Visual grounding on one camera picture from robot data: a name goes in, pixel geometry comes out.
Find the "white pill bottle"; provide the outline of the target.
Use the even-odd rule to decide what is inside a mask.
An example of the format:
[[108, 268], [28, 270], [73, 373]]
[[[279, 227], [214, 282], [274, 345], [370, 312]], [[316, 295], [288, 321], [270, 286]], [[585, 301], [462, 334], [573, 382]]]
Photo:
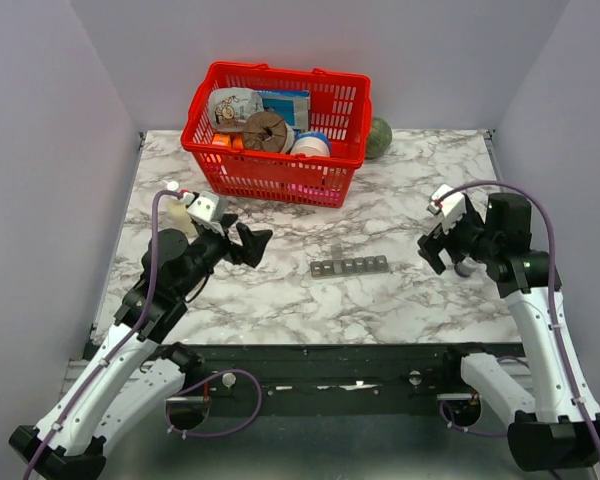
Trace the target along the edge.
[[454, 264], [454, 272], [461, 278], [469, 278], [478, 269], [478, 264], [470, 258], [465, 258]]

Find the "grey weekly pill organizer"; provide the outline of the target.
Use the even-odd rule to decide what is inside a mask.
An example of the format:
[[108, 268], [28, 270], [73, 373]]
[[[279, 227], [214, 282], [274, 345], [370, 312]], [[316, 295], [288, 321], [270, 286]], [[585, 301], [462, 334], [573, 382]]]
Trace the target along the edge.
[[340, 244], [331, 246], [331, 257], [326, 260], [312, 261], [309, 271], [313, 278], [352, 277], [389, 271], [385, 255], [345, 257]]

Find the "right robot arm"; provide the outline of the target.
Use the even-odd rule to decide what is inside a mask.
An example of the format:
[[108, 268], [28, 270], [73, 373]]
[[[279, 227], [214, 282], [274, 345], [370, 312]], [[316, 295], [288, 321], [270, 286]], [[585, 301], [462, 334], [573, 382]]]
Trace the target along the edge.
[[454, 264], [471, 259], [485, 266], [516, 324], [532, 389], [486, 352], [444, 362], [442, 384], [454, 392], [477, 391], [506, 426], [521, 470], [600, 469], [600, 405], [566, 325], [555, 258], [531, 247], [531, 203], [516, 193], [493, 193], [480, 215], [466, 194], [443, 185], [428, 209], [439, 222], [419, 239], [420, 256], [437, 274], [446, 269], [442, 252]]

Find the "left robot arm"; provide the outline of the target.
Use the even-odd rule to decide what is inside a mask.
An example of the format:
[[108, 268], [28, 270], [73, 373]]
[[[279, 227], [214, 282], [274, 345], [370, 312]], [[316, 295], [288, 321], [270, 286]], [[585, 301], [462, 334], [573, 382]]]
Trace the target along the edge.
[[201, 358], [164, 339], [188, 310], [187, 297], [222, 260], [256, 267], [272, 237], [236, 215], [192, 216], [198, 236], [152, 229], [139, 281], [91, 361], [36, 424], [21, 425], [9, 444], [44, 479], [96, 479], [119, 441], [159, 403], [194, 393]]

